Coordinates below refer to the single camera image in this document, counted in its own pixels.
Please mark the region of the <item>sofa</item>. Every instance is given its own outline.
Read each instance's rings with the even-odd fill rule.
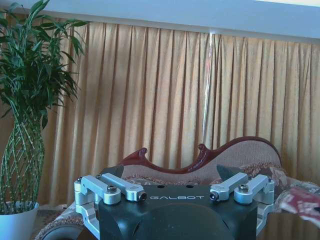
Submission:
[[[166,169],[146,158],[147,149],[141,148],[114,167],[122,179],[140,185],[211,185],[221,183],[238,172],[255,177],[263,174],[275,181],[275,212],[281,212],[281,201],[292,187],[299,186],[319,195],[320,188],[287,176],[280,155],[266,139],[246,136],[236,138],[218,149],[199,144],[197,159],[181,169]],[[82,216],[71,204],[58,218],[45,226],[35,240],[77,239],[84,225]]]

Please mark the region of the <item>metal bracket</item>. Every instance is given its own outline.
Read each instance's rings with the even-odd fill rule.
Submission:
[[[228,178],[222,183],[213,184],[210,187],[210,198],[213,201],[225,201],[229,199],[230,193],[240,184],[248,182],[248,175],[242,172]]]
[[[96,216],[98,203],[103,200],[107,205],[117,204],[121,201],[121,193],[131,202],[147,198],[141,185],[132,184],[110,173],[96,177],[83,176],[74,182],[75,211],[82,215],[84,225],[98,240],[100,239],[99,221]]]
[[[258,235],[266,225],[268,213],[274,209],[275,182],[265,175],[257,175],[248,181],[248,176],[240,172],[220,184],[212,185],[210,198],[213,201],[227,200],[232,191],[234,200],[239,204],[251,204],[253,200],[258,202],[256,225],[256,235]]]
[[[275,182],[261,174],[234,189],[234,200],[239,204],[251,204],[253,199],[264,204],[273,204],[274,197]]]
[[[119,188],[128,201],[138,202],[144,201],[147,198],[147,194],[143,186],[127,182],[115,175],[112,175],[111,173],[102,174],[100,180]]]

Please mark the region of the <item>curtain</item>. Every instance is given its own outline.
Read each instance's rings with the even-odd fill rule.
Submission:
[[[72,202],[77,177],[141,147],[181,168],[199,143],[240,136],[270,140],[290,176],[320,184],[319,45],[109,23],[78,32],[78,99],[49,113],[40,203]],[[11,121],[1,121],[2,148]]]
[[[80,28],[85,56],[70,70],[78,99],[50,113],[42,203],[70,203],[73,182],[142,147],[166,168],[197,157],[210,35],[107,23]]]
[[[293,178],[320,184],[320,46],[214,35],[204,143],[271,141]]]

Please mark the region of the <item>braided bamboo stalk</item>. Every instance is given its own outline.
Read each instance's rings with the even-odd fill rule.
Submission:
[[[14,115],[14,127],[0,169],[0,215],[32,210],[36,204],[45,148],[41,115]]]

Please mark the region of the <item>screw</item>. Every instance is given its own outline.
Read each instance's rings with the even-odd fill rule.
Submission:
[[[249,187],[247,184],[240,184],[239,185],[239,192],[247,193],[249,191]]]
[[[217,192],[213,191],[210,193],[209,197],[212,201],[217,201],[219,199],[219,194]]]
[[[112,193],[115,193],[117,191],[117,188],[113,185],[109,185],[107,188],[106,188],[107,192],[112,194]]]
[[[138,201],[144,201],[146,199],[147,199],[147,194],[144,191],[138,194]]]

